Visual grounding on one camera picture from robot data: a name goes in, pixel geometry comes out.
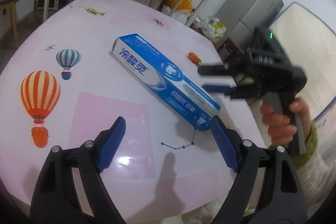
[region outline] toothpaste box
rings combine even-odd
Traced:
[[[112,54],[196,129],[210,128],[221,107],[145,39],[138,34],[119,37]]]

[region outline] human hand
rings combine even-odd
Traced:
[[[301,98],[294,100],[289,105],[289,110],[293,113],[299,112],[302,119],[305,140],[310,134],[310,114],[307,103]],[[260,108],[263,114],[262,122],[268,127],[268,134],[271,136],[274,145],[285,145],[293,140],[297,127],[290,124],[290,118],[280,113],[274,113],[273,107],[263,103]]]

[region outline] metal screw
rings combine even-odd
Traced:
[[[278,146],[278,147],[277,147],[277,150],[278,150],[280,153],[285,152],[285,149],[284,149],[283,146]]]
[[[58,145],[55,145],[51,150],[52,150],[52,152],[56,153],[56,152],[59,151],[59,149],[60,149],[60,147]]]
[[[89,140],[84,143],[85,147],[92,147],[93,146],[93,141]]]
[[[252,142],[250,140],[243,140],[243,145],[246,146],[246,147],[251,147]]]

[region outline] striped hot air balloon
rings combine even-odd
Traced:
[[[53,111],[60,96],[60,86],[54,75],[46,71],[34,71],[21,84],[21,101],[28,114],[34,119],[31,136],[37,147],[48,143],[48,130],[44,119]]]
[[[64,49],[56,54],[56,60],[63,67],[62,78],[69,80],[71,77],[70,68],[76,65],[81,59],[81,55],[76,50]]]

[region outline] blue hot air balloon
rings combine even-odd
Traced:
[[[76,65],[81,59],[81,55],[76,50],[65,49],[56,54],[57,62],[63,67],[62,78],[69,80],[71,77],[70,68]]]

